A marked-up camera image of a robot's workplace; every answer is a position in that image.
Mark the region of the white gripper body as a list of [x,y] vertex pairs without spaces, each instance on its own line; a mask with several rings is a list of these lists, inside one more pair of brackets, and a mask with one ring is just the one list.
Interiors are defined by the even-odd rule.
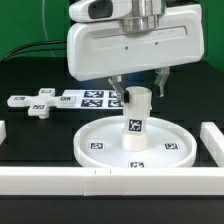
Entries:
[[74,3],[67,35],[70,74],[79,81],[199,61],[202,8],[162,3]]

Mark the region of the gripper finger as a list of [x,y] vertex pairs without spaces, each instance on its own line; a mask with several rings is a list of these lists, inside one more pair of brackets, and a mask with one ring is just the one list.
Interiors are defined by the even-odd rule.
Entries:
[[163,67],[155,70],[157,76],[153,84],[153,93],[156,97],[164,96],[164,85],[169,77],[170,68]]
[[128,103],[129,102],[129,92],[124,90],[120,83],[122,82],[122,76],[111,76],[108,78],[108,82],[111,84],[113,89],[117,92],[117,98],[121,103]]

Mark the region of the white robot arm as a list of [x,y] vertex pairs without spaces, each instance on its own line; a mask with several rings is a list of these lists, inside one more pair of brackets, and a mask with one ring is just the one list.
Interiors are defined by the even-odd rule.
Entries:
[[69,7],[74,24],[67,36],[70,74],[79,81],[106,77],[123,103],[129,93],[120,76],[157,72],[163,86],[175,65],[199,61],[204,54],[202,8],[167,6],[166,0],[79,0]]

